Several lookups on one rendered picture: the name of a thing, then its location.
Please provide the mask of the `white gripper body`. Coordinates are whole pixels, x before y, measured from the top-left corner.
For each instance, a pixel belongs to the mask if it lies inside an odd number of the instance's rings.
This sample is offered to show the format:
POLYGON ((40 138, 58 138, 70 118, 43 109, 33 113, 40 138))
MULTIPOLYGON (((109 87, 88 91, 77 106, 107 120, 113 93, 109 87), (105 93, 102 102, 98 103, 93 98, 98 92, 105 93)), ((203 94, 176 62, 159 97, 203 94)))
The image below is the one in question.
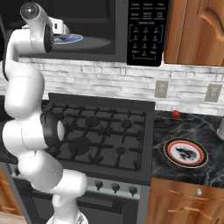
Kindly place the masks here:
POLYGON ((66 38, 70 35, 69 28, 67 27, 67 25, 62 20, 60 20, 59 23, 58 23, 58 34, 60 36, 62 36, 63 38, 66 38))

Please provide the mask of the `black microwave oven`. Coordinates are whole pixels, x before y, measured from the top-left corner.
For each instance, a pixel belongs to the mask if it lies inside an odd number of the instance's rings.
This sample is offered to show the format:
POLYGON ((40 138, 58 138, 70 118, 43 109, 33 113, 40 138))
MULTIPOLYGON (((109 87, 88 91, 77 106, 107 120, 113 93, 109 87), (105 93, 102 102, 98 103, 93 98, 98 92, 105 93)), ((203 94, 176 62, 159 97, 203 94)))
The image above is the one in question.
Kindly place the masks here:
POLYGON ((132 66, 161 64, 172 0, 0 0, 1 27, 6 34, 25 21, 20 8, 39 4, 61 19, 83 40, 54 44, 47 59, 125 62, 132 66))

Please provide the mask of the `blue plate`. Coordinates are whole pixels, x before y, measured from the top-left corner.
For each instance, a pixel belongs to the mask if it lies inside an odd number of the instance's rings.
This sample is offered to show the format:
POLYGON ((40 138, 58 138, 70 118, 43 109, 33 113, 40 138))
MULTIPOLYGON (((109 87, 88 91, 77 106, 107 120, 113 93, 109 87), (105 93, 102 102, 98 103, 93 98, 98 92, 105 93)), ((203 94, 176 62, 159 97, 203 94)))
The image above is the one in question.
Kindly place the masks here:
POLYGON ((60 37, 55 37, 54 38, 54 43, 55 44, 71 44, 71 43, 75 43, 78 41, 83 40, 83 36, 80 34, 71 34, 69 37, 67 38, 60 38, 60 37))

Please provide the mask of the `black gas hob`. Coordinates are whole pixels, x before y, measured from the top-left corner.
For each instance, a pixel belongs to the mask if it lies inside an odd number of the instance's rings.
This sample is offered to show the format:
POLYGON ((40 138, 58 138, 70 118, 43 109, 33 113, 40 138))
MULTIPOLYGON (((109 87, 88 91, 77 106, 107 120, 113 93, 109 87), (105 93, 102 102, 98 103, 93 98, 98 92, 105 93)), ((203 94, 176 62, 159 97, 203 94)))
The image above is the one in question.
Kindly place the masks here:
POLYGON ((155 103, 50 93, 43 107, 65 126, 64 140, 47 152, 64 168, 89 177, 151 183, 155 103))

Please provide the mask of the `white plate with red rim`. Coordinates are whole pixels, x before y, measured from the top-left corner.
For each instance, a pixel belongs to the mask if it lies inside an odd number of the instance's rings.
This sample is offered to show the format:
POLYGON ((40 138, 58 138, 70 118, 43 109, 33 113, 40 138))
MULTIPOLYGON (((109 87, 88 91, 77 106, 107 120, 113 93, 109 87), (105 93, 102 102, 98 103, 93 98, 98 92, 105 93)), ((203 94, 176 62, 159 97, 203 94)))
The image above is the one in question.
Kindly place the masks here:
POLYGON ((185 138, 166 141, 164 154, 175 165, 190 169, 200 168, 208 161, 206 149, 199 143, 185 138))

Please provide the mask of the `wooden base cupboard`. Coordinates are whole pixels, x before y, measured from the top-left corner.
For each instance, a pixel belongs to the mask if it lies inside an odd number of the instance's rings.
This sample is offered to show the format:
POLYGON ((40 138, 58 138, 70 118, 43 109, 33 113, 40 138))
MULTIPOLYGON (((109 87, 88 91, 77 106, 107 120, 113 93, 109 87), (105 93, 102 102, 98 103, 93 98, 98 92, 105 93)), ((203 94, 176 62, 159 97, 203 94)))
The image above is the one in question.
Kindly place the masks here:
POLYGON ((0 212, 23 215, 2 168, 0 168, 0 212))

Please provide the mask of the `wooden drawer front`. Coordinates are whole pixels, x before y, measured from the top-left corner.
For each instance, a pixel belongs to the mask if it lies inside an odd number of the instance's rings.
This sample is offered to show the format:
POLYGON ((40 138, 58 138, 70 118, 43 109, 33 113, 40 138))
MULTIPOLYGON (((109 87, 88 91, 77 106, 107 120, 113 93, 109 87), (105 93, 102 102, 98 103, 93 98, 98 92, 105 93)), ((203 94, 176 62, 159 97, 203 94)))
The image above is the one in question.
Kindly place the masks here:
POLYGON ((174 199, 191 200, 224 206, 224 189, 217 187, 152 178, 150 193, 159 196, 173 197, 174 199), (196 193, 197 188, 202 191, 200 196, 196 193))

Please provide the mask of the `grey oven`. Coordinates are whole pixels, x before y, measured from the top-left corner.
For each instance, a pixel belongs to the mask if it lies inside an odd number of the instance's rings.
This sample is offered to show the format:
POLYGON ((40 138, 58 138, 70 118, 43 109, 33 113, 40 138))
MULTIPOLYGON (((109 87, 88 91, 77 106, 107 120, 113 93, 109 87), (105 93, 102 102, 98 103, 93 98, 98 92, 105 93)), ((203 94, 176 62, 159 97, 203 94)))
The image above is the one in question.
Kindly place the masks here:
MULTIPOLYGON (((19 173, 15 164, 10 164, 10 174, 24 204, 28 224, 46 224, 53 216, 52 196, 34 190, 19 173)), ((79 209, 86 215, 89 224, 145 224, 150 188, 144 185, 117 182, 88 177, 86 193, 77 199, 79 209), (103 187, 97 190, 95 181, 103 187), (120 190, 114 193, 111 184, 117 183, 120 190), (129 188, 135 186, 132 196, 129 188)))

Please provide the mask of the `grey wall socket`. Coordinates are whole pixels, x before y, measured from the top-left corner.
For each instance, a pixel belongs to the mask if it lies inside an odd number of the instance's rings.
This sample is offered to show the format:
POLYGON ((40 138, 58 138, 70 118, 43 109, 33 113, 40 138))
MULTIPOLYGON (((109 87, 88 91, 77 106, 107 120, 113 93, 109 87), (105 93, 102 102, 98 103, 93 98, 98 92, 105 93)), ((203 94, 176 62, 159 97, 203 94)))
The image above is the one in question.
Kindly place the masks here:
POLYGON ((217 102, 221 93, 221 84, 209 84, 206 91, 206 102, 217 102))
POLYGON ((168 90, 167 81, 158 80, 156 82, 155 96, 157 98, 165 98, 167 96, 167 90, 168 90))

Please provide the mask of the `wooden wall cupboard door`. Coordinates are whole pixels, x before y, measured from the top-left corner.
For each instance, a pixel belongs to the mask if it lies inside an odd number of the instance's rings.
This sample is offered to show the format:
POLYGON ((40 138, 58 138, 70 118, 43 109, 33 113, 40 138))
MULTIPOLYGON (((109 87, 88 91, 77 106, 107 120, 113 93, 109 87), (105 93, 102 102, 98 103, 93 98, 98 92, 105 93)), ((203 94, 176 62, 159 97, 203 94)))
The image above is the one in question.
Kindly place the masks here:
POLYGON ((164 62, 224 66, 224 0, 171 0, 164 62))

